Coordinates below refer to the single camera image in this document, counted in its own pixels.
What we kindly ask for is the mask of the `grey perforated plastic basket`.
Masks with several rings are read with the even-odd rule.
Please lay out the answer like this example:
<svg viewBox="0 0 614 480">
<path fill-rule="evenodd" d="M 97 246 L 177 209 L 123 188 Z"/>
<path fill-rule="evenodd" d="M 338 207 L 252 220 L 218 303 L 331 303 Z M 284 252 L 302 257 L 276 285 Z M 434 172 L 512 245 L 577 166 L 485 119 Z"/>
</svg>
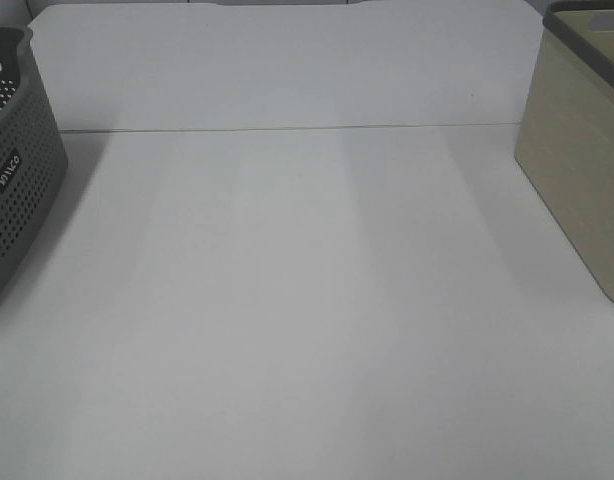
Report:
<svg viewBox="0 0 614 480">
<path fill-rule="evenodd" d="M 42 228 L 68 156 L 26 26 L 0 25 L 0 297 Z"/>
</svg>

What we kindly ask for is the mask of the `beige bin with grey rim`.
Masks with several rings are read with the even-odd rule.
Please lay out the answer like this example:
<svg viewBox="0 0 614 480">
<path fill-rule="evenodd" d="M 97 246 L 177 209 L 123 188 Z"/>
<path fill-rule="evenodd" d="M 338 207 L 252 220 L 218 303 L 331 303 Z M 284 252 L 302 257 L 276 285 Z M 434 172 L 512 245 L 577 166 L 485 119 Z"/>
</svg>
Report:
<svg viewBox="0 0 614 480">
<path fill-rule="evenodd" d="M 614 303 L 614 1 L 556 1 L 514 156 Z"/>
</svg>

